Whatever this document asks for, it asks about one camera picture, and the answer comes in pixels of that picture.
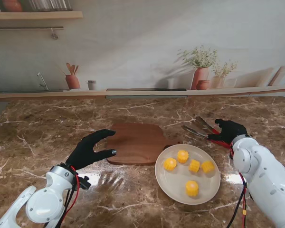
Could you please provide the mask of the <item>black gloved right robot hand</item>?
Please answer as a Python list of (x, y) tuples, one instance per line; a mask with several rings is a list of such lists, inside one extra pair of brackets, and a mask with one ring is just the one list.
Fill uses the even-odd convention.
[(248, 135), (245, 126), (238, 124), (231, 120), (216, 119), (215, 123), (218, 124), (221, 132), (219, 134), (209, 134), (208, 139), (214, 141), (221, 141), (228, 144), (239, 135)]

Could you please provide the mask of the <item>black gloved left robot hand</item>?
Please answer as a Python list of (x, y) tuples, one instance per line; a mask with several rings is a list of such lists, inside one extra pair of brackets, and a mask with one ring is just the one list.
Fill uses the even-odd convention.
[(102, 129), (84, 137), (66, 160), (66, 165), (80, 170), (94, 162), (115, 156), (117, 154), (115, 149), (94, 151), (94, 146), (98, 142), (113, 135), (115, 135), (115, 131)]

